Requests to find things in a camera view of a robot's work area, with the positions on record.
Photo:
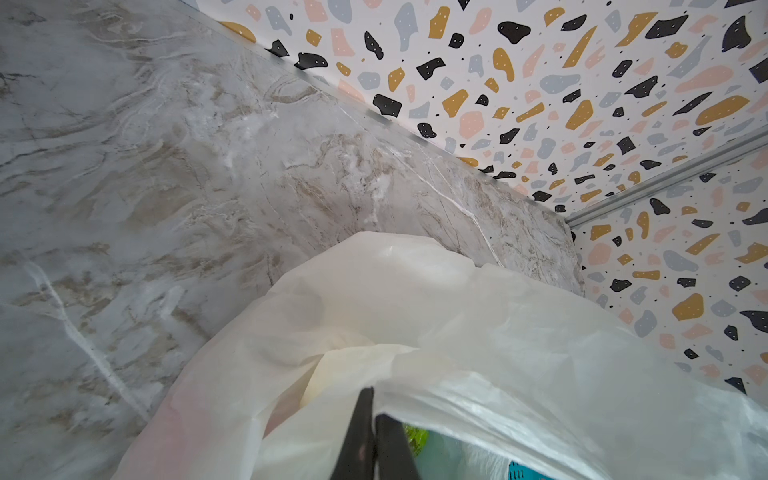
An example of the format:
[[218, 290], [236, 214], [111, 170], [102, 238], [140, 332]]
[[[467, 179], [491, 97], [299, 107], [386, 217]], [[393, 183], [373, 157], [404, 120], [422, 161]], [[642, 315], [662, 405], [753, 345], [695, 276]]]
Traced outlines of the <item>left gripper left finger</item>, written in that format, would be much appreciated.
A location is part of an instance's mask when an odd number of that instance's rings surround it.
[[373, 399], [372, 387], [360, 391], [330, 480], [374, 479]]

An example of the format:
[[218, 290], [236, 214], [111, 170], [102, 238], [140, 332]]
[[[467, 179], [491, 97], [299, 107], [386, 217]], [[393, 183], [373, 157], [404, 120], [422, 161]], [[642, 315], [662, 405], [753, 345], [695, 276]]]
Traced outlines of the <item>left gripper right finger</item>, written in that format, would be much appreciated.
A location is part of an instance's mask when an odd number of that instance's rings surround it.
[[388, 415], [378, 415], [375, 434], [379, 479], [420, 480], [402, 423]]

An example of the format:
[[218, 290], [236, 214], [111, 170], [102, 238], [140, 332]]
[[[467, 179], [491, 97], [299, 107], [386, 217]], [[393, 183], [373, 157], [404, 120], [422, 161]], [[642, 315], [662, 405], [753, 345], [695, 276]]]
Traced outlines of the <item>green bumpy fruit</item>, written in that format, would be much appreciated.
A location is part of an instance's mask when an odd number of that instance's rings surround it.
[[418, 457], [427, 445], [429, 431], [409, 424], [404, 424], [403, 429], [412, 455]]

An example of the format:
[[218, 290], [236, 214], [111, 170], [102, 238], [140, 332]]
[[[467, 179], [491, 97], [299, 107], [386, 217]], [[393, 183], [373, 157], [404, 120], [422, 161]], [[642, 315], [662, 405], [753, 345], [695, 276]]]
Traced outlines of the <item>white plastic bag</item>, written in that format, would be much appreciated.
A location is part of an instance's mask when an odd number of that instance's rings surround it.
[[326, 479], [360, 392], [426, 430], [426, 478], [763, 479], [767, 412], [594, 303], [427, 237], [361, 232], [189, 361], [119, 479]]

